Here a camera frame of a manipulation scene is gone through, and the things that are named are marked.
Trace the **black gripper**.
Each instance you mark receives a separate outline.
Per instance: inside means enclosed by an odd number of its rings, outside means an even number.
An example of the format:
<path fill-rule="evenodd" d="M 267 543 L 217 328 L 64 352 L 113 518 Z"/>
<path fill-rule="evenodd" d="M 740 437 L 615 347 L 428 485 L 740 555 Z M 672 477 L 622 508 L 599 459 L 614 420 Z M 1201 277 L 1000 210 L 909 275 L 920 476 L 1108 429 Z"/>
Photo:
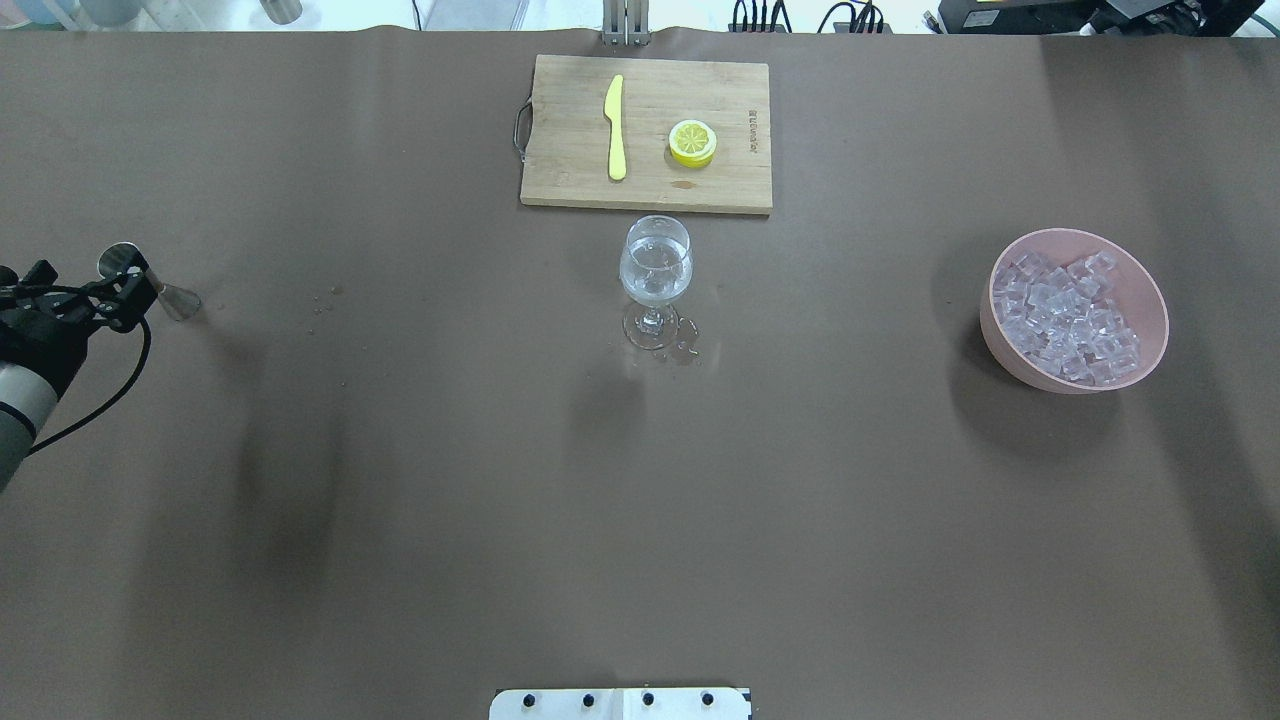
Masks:
<path fill-rule="evenodd" d="M 129 333 L 157 301 L 145 278 L 61 284 L 41 260 L 26 275 L 1 269 L 1 360 L 32 370 L 63 396 L 82 368 L 90 337 Z"/>

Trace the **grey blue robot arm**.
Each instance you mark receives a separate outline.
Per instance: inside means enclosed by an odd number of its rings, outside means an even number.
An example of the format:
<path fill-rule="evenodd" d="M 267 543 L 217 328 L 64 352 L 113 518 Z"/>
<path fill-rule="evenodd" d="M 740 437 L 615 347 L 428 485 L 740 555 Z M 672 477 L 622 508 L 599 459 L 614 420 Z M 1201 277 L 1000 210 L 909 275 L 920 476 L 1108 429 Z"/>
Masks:
<path fill-rule="evenodd" d="M 99 279 L 59 283 L 51 263 L 41 260 L 18 275 L 1 269 L 1 451 L 3 484 L 20 464 L 88 425 L 118 404 L 141 378 L 154 342 L 146 319 L 160 295 L 150 264 L 132 243 L 116 243 L 97 263 Z M 124 384 L 93 411 L 45 441 L 38 439 L 55 407 L 82 368 L 95 332 L 142 331 L 134 369 Z"/>

